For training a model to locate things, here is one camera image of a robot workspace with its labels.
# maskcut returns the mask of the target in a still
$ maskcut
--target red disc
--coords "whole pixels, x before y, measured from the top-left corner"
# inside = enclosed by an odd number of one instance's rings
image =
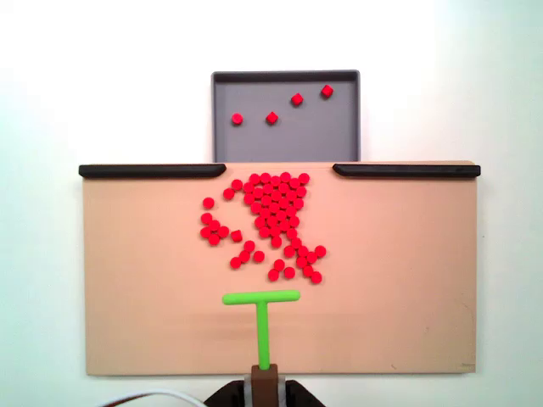
[[[280,176],[282,182],[290,181],[290,174],[288,172],[283,172]]]
[[[266,239],[267,237],[270,236],[270,229],[268,229],[267,227],[261,227],[258,234],[260,235],[260,237]]]
[[[221,227],[221,222],[219,222],[218,220],[212,220],[211,221],[210,229],[212,231],[218,231],[220,227]]]
[[[298,231],[296,231],[296,229],[290,228],[290,229],[287,230],[287,237],[290,240],[294,239],[297,236],[298,236]]]
[[[320,284],[322,281],[322,274],[318,271],[313,271],[313,274],[311,275],[311,282],[313,284]]]
[[[296,265],[300,268],[300,269],[303,269],[304,267],[307,266],[307,259],[305,257],[298,257],[296,259]]]
[[[248,240],[244,244],[244,249],[247,250],[249,253],[252,252],[253,250],[255,250],[255,242],[253,242],[252,240]]]
[[[279,279],[279,271],[271,269],[268,271],[268,280],[271,282],[276,282]]]
[[[285,278],[290,280],[291,278],[294,278],[294,276],[296,276],[296,270],[294,269],[294,267],[287,267],[283,274],[285,275]]]
[[[310,265],[312,265],[313,263],[316,262],[316,254],[315,254],[315,252],[309,252],[306,257],[307,257],[307,262]]]
[[[312,274],[313,274],[313,267],[312,266],[307,265],[306,267],[304,267],[304,276],[305,277],[311,277]]]
[[[253,202],[251,204],[251,212],[254,213],[255,215],[259,214],[261,209],[262,209],[262,205],[260,205],[260,202]]]
[[[298,181],[300,184],[306,184],[309,182],[309,176],[304,172],[299,175]]]
[[[200,236],[207,239],[209,236],[211,236],[211,228],[209,226],[203,227],[200,231]]]
[[[228,229],[226,226],[221,226],[219,227],[217,234],[219,235],[221,239],[224,239],[228,237],[228,235],[230,234],[230,229]]]
[[[255,201],[255,195],[252,193],[246,193],[244,196],[244,202],[246,205],[251,205]]]
[[[215,201],[213,200],[213,198],[206,198],[204,199],[202,204],[204,205],[204,208],[211,209],[213,208],[213,205],[215,205]]]
[[[241,231],[233,231],[232,233],[230,233],[230,237],[236,243],[241,242],[244,239],[244,237],[241,234]]]
[[[242,252],[239,254],[239,259],[242,263],[247,263],[250,258],[251,253],[249,253],[247,250],[242,250]]]
[[[270,176],[270,174],[268,174],[267,172],[263,172],[262,174],[260,174],[260,182],[262,182],[263,184],[267,184],[268,182],[270,182],[271,179],[272,176]]]
[[[315,248],[315,254],[319,259],[326,256],[326,248],[324,246],[317,246]]]
[[[299,225],[299,217],[293,216],[292,218],[290,218],[290,225],[292,227],[297,227]]]
[[[221,241],[221,238],[219,235],[213,234],[208,238],[208,240],[210,241],[211,246],[216,246]]]
[[[200,216],[200,220],[202,220],[204,225],[208,225],[213,220],[213,216],[209,212],[206,212]]]
[[[302,209],[304,207],[304,200],[302,198],[296,198],[294,200],[294,207],[296,209]]]
[[[230,260],[230,267],[232,267],[234,270],[241,267],[241,259],[239,257],[232,257]]]
[[[264,261],[264,252],[257,250],[255,254],[253,254],[253,260],[256,263],[262,263]]]
[[[287,246],[283,250],[283,253],[287,259],[290,259],[291,257],[294,257],[294,255],[296,254],[296,250],[292,246]]]
[[[277,259],[273,262],[273,268],[277,271],[281,271],[285,268],[285,261],[282,259]]]
[[[232,181],[232,189],[234,191],[241,191],[241,188],[244,187],[244,183],[241,180]]]

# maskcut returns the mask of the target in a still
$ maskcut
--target wooden board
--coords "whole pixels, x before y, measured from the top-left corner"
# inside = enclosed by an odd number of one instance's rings
[[[222,191],[253,172],[311,176],[299,234],[323,244],[313,285],[270,283],[281,250]],[[298,289],[272,304],[271,361],[282,373],[427,373],[475,369],[475,179],[346,178],[331,164],[228,164],[210,179],[85,179],[87,372],[246,373],[257,361],[254,306],[225,293]],[[199,235],[202,199],[266,253],[231,270],[241,250]]]

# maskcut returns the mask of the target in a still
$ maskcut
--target red game piece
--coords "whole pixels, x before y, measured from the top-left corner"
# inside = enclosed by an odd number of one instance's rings
[[[244,244],[244,249],[251,253],[253,250],[255,250],[255,242],[253,242],[252,240],[248,240]]]
[[[232,233],[230,233],[230,237],[236,243],[239,243],[244,239],[244,237],[241,234],[241,231],[233,231]]]
[[[317,246],[315,248],[315,254],[319,259],[326,256],[326,248],[324,246]]]
[[[209,236],[211,236],[211,228],[209,226],[203,227],[200,231],[200,236],[207,239]]]
[[[266,121],[268,122],[269,125],[274,125],[278,118],[279,116],[277,116],[273,112],[270,112],[269,115],[266,116]]]
[[[206,198],[204,199],[202,204],[204,205],[204,208],[211,209],[213,208],[213,205],[215,205],[215,201],[213,200],[213,198]]]
[[[221,241],[221,238],[219,235],[213,234],[208,237],[208,240],[210,241],[211,246],[216,246]]]
[[[234,198],[234,195],[236,194],[236,192],[231,189],[231,188],[227,188],[224,190],[224,192],[222,193],[222,196],[224,197],[224,199],[226,199],[227,201],[229,201],[230,199]]]
[[[304,207],[304,200],[302,198],[296,198],[294,200],[294,207],[296,209],[302,209]]]
[[[247,263],[249,259],[251,258],[251,253],[249,253],[247,250],[242,250],[239,254],[239,259],[242,263]]]
[[[313,284],[319,284],[322,281],[322,274],[318,271],[313,271],[313,274],[311,275],[311,282]]]
[[[217,235],[219,235],[221,239],[228,237],[229,234],[230,229],[228,229],[226,226],[219,227],[219,230],[217,231]]]
[[[330,98],[332,96],[333,89],[330,85],[325,85],[321,90],[321,93],[325,98]]]
[[[251,205],[255,201],[255,195],[252,193],[246,193],[244,196],[244,202],[246,205]]]
[[[213,220],[213,216],[209,212],[206,212],[200,216],[200,220],[202,220],[204,225],[208,225]]]
[[[241,267],[241,259],[239,257],[232,257],[230,260],[230,267],[237,270],[239,267]]]
[[[256,263],[262,263],[264,261],[264,257],[264,252],[257,250],[255,254],[253,254],[253,261]]]
[[[273,268],[277,271],[281,271],[285,268],[285,262],[284,260],[277,259],[273,262]]]
[[[271,269],[270,271],[268,271],[268,279],[271,282],[276,282],[279,279],[279,271],[275,269]]]
[[[298,231],[296,231],[296,229],[290,228],[290,229],[287,230],[287,237],[290,240],[294,239],[297,236],[298,236]]]
[[[267,227],[261,227],[260,230],[258,231],[258,234],[260,235],[260,237],[266,239],[267,237],[270,236],[270,229],[268,229]]]
[[[244,187],[244,183],[241,180],[232,181],[232,189],[234,191],[241,191],[241,188]]]
[[[220,227],[221,227],[221,222],[219,222],[218,220],[212,220],[211,221],[210,229],[212,231],[218,231]]]
[[[307,262],[312,265],[313,263],[316,262],[316,254],[315,252],[309,252],[306,256],[307,258]]]
[[[294,267],[287,267],[283,274],[285,275],[285,278],[290,280],[291,278],[294,278],[294,276],[296,276],[296,270],[294,269]]]
[[[287,246],[283,250],[283,253],[287,259],[290,259],[291,257],[294,257],[294,255],[296,254],[296,250],[292,246]]]
[[[232,123],[234,125],[241,125],[244,122],[244,117],[240,113],[234,113],[232,115]]]
[[[267,184],[268,182],[270,182],[271,179],[272,176],[270,176],[270,174],[268,174],[267,172],[263,172],[260,175],[260,182],[262,182],[263,184]]]
[[[312,274],[313,274],[313,267],[312,266],[307,265],[306,267],[304,267],[304,276],[305,277],[311,277]]]

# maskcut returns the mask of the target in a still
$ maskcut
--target red bead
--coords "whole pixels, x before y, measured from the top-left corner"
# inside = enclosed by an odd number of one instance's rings
[[[229,201],[230,199],[234,198],[235,194],[236,194],[236,192],[233,189],[227,188],[222,193],[222,196],[224,197],[224,199]]]
[[[309,182],[309,175],[307,175],[305,172],[299,175],[298,181],[300,184],[306,184]]]
[[[285,278],[290,280],[296,276],[296,270],[293,267],[287,267],[283,274],[285,275]]]
[[[213,205],[215,205],[215,201],[213,200],[213,198],[206,198],[204,199],[202,204],[204,205],[204,208],[211,209],[213,208]]]
[[[241,231],[233,231],[232,233],[230,233],[230,237],[236,243],[241,242],[244,239],[244,237],[241,234]]]
[[[251,205],[255,201],[255,195],[252,193],[246,193],[244,196],[244,202],[246,205]]]
[[[239,254],[239,259],[242,263],[247,263],[250,258],[251,253],[249,253],[247,250],[242,250],[242,252]]]
[[[207,239],[211,236],[211,228],[209,226],[203,227],[200,231],[200,236]]]
[[[253,254],[253,260],[256,263],[262,263],[264,261],[264,252],[261,252],[260,250],[257,250],[255,254]]]
[[[298,231],[296,231],[296,229],[294,228],[291,228],[291,229],[288,229],[287,230],[287,237],[292,240],[294,239],[295,237],[298,236]]]
[[[221,238],[219,237],[219,235],[211,235],[208,240],[210,241],[210,245],[211,246],[216,246],[217,244],[219,244],[219,242],[221,241]]]
[[[273,268],[277,271],[281,271],[285,268],[285,262],[284,260],[277,259],[273,262]]]
[[[306,256],[307,258],[307,262],[312,265],[313,263],[316,262],[316,254],[315,252],[309,252]]]
[[[270,174],[268,174],[267,172],[263,172],[260,175],[260,182],[262,182],[263,184],[267,184],[268,182],[270,182],[271,178],[272,176],[270,176]]]
[[[268,280],[271,282],[276,282],[279,279],[279,271],[271,269],[268,271]]]
[[[311,267],[310,265],[307,265],[306,267],[304,267],[304,277],[311,277],[312,274],[313,274],[313,267]]]
[[[219,227],[217,234],[219,235],[221,239],[224,239],[228,237],[228,235],[230,234],[230,229],[228,229],[226,226],[221,226]]]
[[[319,259],[326,256],[326,248],[324,246],[317,246],[315,248],[315,254]]]
[[[290,259],[291,257],[294,257],[294,255],[296,254],[296,250],[292,246],[287,246],[283,250],[283,253],[287,259]]]
[[[209,212],[206,212],[200,216],[200,220],[202,220],[204,225],[208,225],[213,220],[213,216]]]
[[[260,210],[262,209],[262,205],[260,205],[260,202],[253,202],[251,204],[251,212],[255,215],[260,213]]]
[[[296,209],[302,209],[304,207],[304,201],[302,198],[296,198],[294,200],[294,207]]]
[[[290,225],[292,227],[298,227],[298,225],[299,225],[299,217],[298,216],[293,216],[292,218],[290,218],[289,223],[290,223]]]
[[[277,119],[279,118],[279,116],[277,116],[275,113],[273,112],[270,112],[269,115],[266,116],[266,121],[270,124],[270,125],[273,125],[275,124],[275,122],[277,121]]]
[[[255,189],[255,186],[253,184],[251,184],[250,182],[245,182],[244,183],[244,192],[245,193],[251,193],[253,192]]]
[[[321,93],[325,98],[330,98],[332,96],[333,89],[330,85],[325,85],[321,90]]]
[[[237,270],[239,267],[241,267],[241,259],[239,257],[232,257],[230,260],[230,267]]]
[[[241,188],[244,187],[244,184],[242,183],[241,180],[234,180],[232,181],[232,189],[234,191],[241,191]]]
[[[270,229],[268,229],[267,227],[261,227],[260,230],[258,231],[258,234],[260,235],[260,237],[266,239],[267,237],[270,236]]]
[[[232,123],[234,125],[241,125],[244,122],[244,117],[240,113],[234,113],[232,115]]]
[[[255,250],[255,242],[253,242],[252,240],[248,240],[244,244],[244,249],[251,253],[253,250]]]
[[[318,271],[313,271],[313,274],[311,275],[311,282],[313,284],[320,284],[322,281],[322,274]]]

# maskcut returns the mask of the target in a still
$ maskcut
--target pile of red pieces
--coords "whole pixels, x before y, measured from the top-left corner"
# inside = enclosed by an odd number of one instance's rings
[[[259,236],[263,239],[269,238],[273,248],[280,248],[285,244],[283,254],[286,259],[295,258],[295,266],[302,270],[303,276],[310,278],[314,284],[322,281],[322,275],[314,270],[313,265],[326,255],[326,249],[319,245],[309,250],[298,236],[299,226],[298,212],[304,207],[304,197],[307,194],[305,185],[310,177],[306,173],[298,177],[292,177],[288,172],[280,176],[271,176],[268,173],[252,174],[248,181],[232,181],[231,187],[223,192],[226,200],[234,198],[237,192],[244,194],[244,202],[250,207],[252,214],[256,215],[255,226],[259,230]],[[203,205],[206,209],[214,206],[212,198],[204,199]],[[206,226],[201,230],[202,237],[207,238],[212,246],[216,246],[222,238],[228,236],[228,228],[222,226],[212,215],[205,213],[201,218]],[[243,241],[241,231],[233,231],[231,238],[234,242]],[[264,253],[255,251],[255,243],[247,241],[244,250],[239,256],[230,261],[230,266],[237,269],[243,263],[247,263],[253,253],[255,262],[264,260]],[[283,273],[286,279],[292,279],[296,270],[292,266],[286,266],[285,261],[277,259],[273,263],[273,269],[268,272],[268,279],[271,282],[277,281]]]

